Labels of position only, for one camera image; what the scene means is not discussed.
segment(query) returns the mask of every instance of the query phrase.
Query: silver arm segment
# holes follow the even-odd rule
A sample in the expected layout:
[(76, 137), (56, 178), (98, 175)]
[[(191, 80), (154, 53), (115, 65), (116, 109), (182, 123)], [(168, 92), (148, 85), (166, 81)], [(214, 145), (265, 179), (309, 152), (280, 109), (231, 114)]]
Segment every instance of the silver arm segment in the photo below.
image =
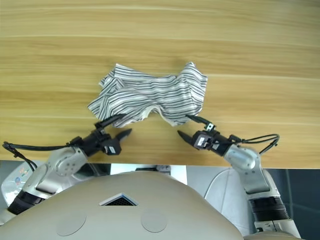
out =
[(270, 190), (261, 167), (260, 154), (254, 149), (233, 144), (223, 157), (239, 174), (248, 195)]
[(48, 199), (63, 191), (66, 179), (78, 172), (87, 162), (86, 154), (78, 147), (54, 150), (47, 162), (34, 171), (22, 190)]
[[(266, 169), (261, 167), (261, 157), (258, 152), (252, 148), (233, 144), (223, 157), (238, 173), (252, 208), (258, 208), (256, 203), (267, 205), (269, 201), (279, 201), (275, 205), (266, 206), (266, 210), (269, 209), (270, 212), (282, 211), (282, 213), (279, 213), (280, 216), (287, 215), (272, 176)], [(272, 219), (273, 215), (270, 213), (270, 219), (260, 221), (259, 218), (261, 219), (261, 216), (259, 215), (261, 213), (258, 212), (260, 210), (257, 210), (257, 214), (255, 214), (254, 210), (252, 211), (256, 218), (254, 225), (258, 232), (284, 232), (296, 238), (301, 238), (295, 222), (289, 217), (284, 216), (285, 219)]]

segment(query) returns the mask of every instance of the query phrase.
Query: black joint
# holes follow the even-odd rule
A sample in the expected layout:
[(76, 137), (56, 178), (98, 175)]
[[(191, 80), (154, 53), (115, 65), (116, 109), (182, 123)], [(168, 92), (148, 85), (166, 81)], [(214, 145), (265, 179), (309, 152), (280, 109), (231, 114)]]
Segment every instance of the black joint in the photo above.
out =
[(290, 219), (280, 197), (271, 196), (249, 200), (256, 222)]
[(20, 191), (19, 194), (15, 197), (11, 205), (8, 207), (8, 211), (15, 215), (19, 215), (24, 211), (32, 208), (33, 206), (41, 203), (45, 199), (32, 195), (25, 191)]

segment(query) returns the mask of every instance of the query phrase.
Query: wire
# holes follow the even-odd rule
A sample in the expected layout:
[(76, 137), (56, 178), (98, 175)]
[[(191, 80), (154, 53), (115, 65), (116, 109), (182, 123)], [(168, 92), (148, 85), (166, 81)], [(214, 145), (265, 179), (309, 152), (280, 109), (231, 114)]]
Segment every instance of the wire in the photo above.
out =
[(264, 136), (258, 136), (250, 139), (241, 139), (240, 142), (236, 143), (242, 143), (242, 144), (262, 144), (265, 142), (270, 142), (272, 141), (268, 146), (266, 146), (264, 149), (262, 149), (259, 154), (262, 155), (268, 150), (270, 150), (273, 147), (276, 147), (278, 145), (278, 141), (280, 139), (279, 134), (268, 134)]
[(2, 146), (4, 147), (4, 149), (6, 149), (10, 153), (12, 153), (15, 158), (23, 159), (29, 165), (31, 170), (34, 172), (35, 169), (38, 167), (37, 164), (35, 162), (31, 161), (30, 159), (26, 158), (17, 149), (29, 150), (29, 151), (52, 151), (52, 150), (57, 150), (57, 149), (69, 147), (70, 144), (67, 143), (64, 146), (30, 146), (30, 145), (13, 144), (13, 143), (9, 143), (7, 141), (4, 141)]
[(203, 196), (204, 199), (207, 199), (207, 196), (208, 196), (208, 194), (209, 194), (209, 191), (210, 191), (212, 185), (214, 184), (214, 182), (217, 180), (217, 178), (218, 178), (219, 176), (221, 176), (223, 173), (225, 173), (226, 171), (229, 171), (229, 170), (230, 170), (230, 168), (225, 169), (225, 170), (222, 170), (222, 171), (219, 172), (217, 175), (215, 175), (214, 178), (212, 178), (212, 180), (211, 180), (211, 182), (210, 182), (210, 184), (209, 184), (208, 188), (206, 189), (205, 194), (204, 194), (204, 196)]
[(70, 146), (70, 144), (68, 143), (64, 146), (30, 146), (30, 145), (19, 145), (19, 144), (8, 143), (6, 141), (3, 144), (5, 143), (13, 149), (21, 149), (21, 150), (28, 150), (28, 151), (53, 151), (53, 150), (63, 149)]

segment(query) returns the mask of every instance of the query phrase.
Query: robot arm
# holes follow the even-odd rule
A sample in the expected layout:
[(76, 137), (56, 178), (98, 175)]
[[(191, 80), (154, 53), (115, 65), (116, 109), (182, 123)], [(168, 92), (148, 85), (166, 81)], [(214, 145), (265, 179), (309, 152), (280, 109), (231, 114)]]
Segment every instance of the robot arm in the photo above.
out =
[(193, 137), (178, 131), (182, 139), (198, 150), (209, 150), (222, 156), (238, 173), (255, 219), (257, 232), (285, 232), (300, 238), (292, 219), (289, 218), (276, 184), (266, 169), (261, 166), (261, 154), (276, 146), (279, 135), (270, 134), (261, 138), (272, 141), (260, 153), (239, 143), (261, 143), (264, 140), (241, 139), (234, 135), (224, 137), (216, 126), (199, 116), (187, 116), (197, 123), (205, 124), (204, 131), (197, 131)]
[(124, 114), (114, 115), (98, 122), (95, 124), (95, 130), (87, 137), (77, 136), (67, 144), (68, 147), (52, 151), (47, 162), (34, 170), (9, 208), (0, 215), (0, 226), (63, 191), (68, 177), (77, 173), (88, 162), (88, 157), (99, 151), (107, 155), (119, 155), (120, 141), (130, 134), (131, 129), (111, 138), (104, 128), (123, 116)]

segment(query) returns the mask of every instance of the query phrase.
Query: striped cloth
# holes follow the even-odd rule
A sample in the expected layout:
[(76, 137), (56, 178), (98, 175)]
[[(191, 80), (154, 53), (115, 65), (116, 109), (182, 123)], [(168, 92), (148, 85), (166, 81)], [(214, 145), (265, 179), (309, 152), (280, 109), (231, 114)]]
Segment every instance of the striped cloth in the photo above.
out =
[(99, 83), (102, 91), (88, 108), (99, 119), (127, 114), (113, 124), (122, 128), (158, 113), (172, 126), (186, 123), (186, 115), (197, 115), (204, 103), (208, 77), (193, 62), (179, 75), (155, 77), (116, 64)]

